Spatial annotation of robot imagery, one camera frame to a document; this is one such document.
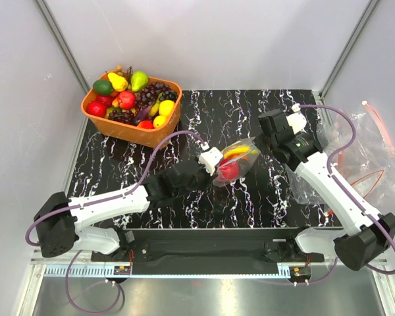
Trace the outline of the orange toy orange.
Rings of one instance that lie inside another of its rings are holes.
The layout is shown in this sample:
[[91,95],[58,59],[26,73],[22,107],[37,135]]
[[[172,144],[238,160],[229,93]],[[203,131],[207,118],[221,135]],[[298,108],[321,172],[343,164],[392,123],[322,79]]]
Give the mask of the orange toy orange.
[[241,160],[243,160],[243,161],[249,161],[249,155],[247,155],[247,154],[245,154],[245,155],[240,155],[240,156],[237,158],[237,160],[238,160],[238,161],[241,161]]

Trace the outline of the clear blue zip top bag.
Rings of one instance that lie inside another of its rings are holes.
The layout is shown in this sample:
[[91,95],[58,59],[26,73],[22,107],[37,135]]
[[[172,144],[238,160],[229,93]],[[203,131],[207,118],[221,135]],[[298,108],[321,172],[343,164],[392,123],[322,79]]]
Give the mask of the clear blue zip top bag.
[[241,139],[221,151],[223,159],[217,167],[214,186],[222,188],[244,177],[250,171],[260,155],[253,141],[254,138]]

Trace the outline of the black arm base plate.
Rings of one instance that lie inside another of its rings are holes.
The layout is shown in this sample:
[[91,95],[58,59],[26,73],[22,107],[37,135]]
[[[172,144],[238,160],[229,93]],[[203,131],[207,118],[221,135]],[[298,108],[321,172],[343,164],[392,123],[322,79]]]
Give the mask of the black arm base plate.
[[321,262],[318,253],[304,254],[293,244],[300,228],[133,229],[128,244],[135,262],[168,255],[179,257],[253,257],[273,262]]

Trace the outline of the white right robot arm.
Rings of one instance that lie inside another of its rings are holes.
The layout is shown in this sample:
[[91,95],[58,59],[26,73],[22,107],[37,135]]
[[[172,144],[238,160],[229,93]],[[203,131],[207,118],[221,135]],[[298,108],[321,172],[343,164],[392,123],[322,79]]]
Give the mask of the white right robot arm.
[[[347,268],[358,271],[388,248],[395,253],[395,215],[383,215],[333,167],[332,155],[302,131],[306,120],[299,109],[291,115],[271,110],[260,114],[258,121],[262,133],[254,140],[256,147],[306,181],[342,225],[341,230],[302,229],[285,246],[291,260],[300,261],[309,253],[335,255]],[[395,268],[389,273],[394,275]]]

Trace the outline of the yellow toy banana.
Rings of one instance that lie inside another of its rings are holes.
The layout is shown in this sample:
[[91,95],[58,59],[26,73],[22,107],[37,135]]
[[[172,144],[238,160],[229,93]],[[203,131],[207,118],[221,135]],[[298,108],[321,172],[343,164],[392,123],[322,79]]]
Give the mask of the yellow toy banana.
[[226,149],[226,151],[223,153],[223,155],[224,155],[225,159],[228,159],[229,157],[232,157],[235,155],[245,155],[250,151],[251,151],[250,146],[240,146],[240,147]]

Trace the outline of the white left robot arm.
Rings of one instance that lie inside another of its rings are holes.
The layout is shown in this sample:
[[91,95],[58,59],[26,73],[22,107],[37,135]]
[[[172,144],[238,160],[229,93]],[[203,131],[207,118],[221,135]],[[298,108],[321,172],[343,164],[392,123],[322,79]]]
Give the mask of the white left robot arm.
[[106,194],[71,201],[64,192],[52,194],[34,216],[39,248],[44,258],[70,250],[96,251],[123,260],[129,245],[121,231],[96,223],[131,213],[170,207],[176,198],[208,187],[216,164],[183,161],[133,184]]

